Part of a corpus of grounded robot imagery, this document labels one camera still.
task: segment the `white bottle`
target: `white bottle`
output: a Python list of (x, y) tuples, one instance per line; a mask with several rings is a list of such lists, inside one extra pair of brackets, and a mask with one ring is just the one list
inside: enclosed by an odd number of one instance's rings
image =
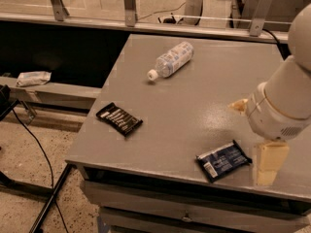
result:
[(156, 59), (155, 68), (148, 72), (149, 80), (154, 81), (158, 77), (171, 76), (190, 61), (193, 54), (193, 46), (188, 42), (182, 42)]

